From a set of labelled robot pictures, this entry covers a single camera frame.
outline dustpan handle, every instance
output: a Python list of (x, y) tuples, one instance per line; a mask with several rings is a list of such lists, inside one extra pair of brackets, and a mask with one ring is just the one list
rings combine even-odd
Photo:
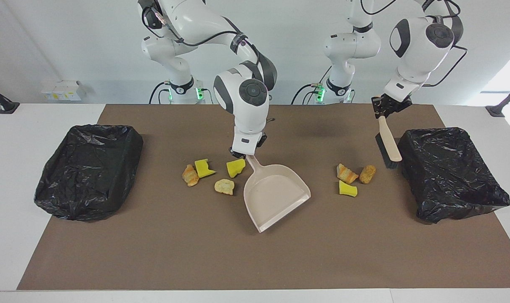
[(257, 158), (255, 158), (255, 156), (246, 155), (246, 160), (251, 165), (251, 168), (253, 168), (253, 170), (263, 168), (263, 166), (259, 163)]

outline black trash bag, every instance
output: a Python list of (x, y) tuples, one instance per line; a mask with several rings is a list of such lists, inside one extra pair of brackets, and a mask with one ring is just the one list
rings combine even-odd
[(438, 223), (509, 206), (509, 195), (496, 182), (465, 130), (407, 130), (398, 146), (403, 175), (418, 204), (418, 218)]
[(130, 193), (142, 147), (131, 126), (72, 127), (45, 164), (34, 202), (60, 219), (107, 218)]

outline bread piece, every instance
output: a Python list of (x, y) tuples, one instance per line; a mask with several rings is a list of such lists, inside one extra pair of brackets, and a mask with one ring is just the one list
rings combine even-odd
[(359, 177), (359, 175), (345, 167), (345, 165), (339, 163), (337, 166), (337, 177), (346, 184), (352, 184), (352, 182), (354, 182)]
[(361, 171), (361, 174), (359, 175), (359, 180), (363, 184), (369, 184), (371, 180), (373, 179), (373, 176), (377, 172), (377, 169), (373, 165), (367, 165), (364, 167), (364, 169)]
[(216, 182), (216, 184), (214, 184), (214, 189), (220, 194), (230, 194), (232, 196), (232, 190), (234, 190), (234, 182), (227, 179), (219, 180)]
[(186, 182), (189, 187), (195, 186), (195, 184), (199, 182), (199, 175), (197, 175), (197, 171), (195, 171), (193, 165), (186, 166), (182, 174), (182, 179), (184, 179), (184, 182)]

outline yellow sponge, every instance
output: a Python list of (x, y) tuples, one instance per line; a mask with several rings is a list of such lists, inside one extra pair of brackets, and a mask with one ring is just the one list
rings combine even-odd
[(244, 159), (238, 159), (236, 161), (227, 162), (228, 176), (231, 178), (236, 177), (236, 175), (242, 173), (245, 167), (246, 161)]
[(356, 186), (350, 186), (343, 181), (339, 181), (339, 194), (356, 197), (358, 195), (358, 188)]
[(208, 159), (195, 161), (195, 168), (197, 169), (197, 175), (199, 175), (199, 178), (208, 177), (216, 173), (215, 171), (208, 169)]

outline beige dustpan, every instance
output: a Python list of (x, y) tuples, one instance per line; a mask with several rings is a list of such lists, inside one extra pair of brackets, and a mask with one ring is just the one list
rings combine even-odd
[(253, 175), (244, 187), (247, 212), (259, 232), (265, 231), (311, 198), (311, 191), (289, 167), (262, 166), (254, 156), (246, 156)]

